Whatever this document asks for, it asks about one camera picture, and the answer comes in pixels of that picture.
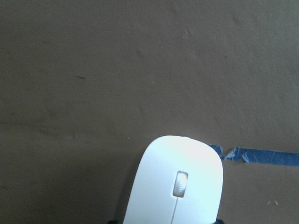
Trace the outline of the white computer mouse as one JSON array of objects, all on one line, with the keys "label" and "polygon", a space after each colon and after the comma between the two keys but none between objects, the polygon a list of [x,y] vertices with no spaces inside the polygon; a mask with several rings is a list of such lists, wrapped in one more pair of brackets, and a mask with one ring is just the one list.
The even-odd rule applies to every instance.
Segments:
[{"label": "white computer mouse", "polygon": [[212,147],[188,137],[159,137],[141,158],[124,223],[213,224],[222,186],[222,162]]}]

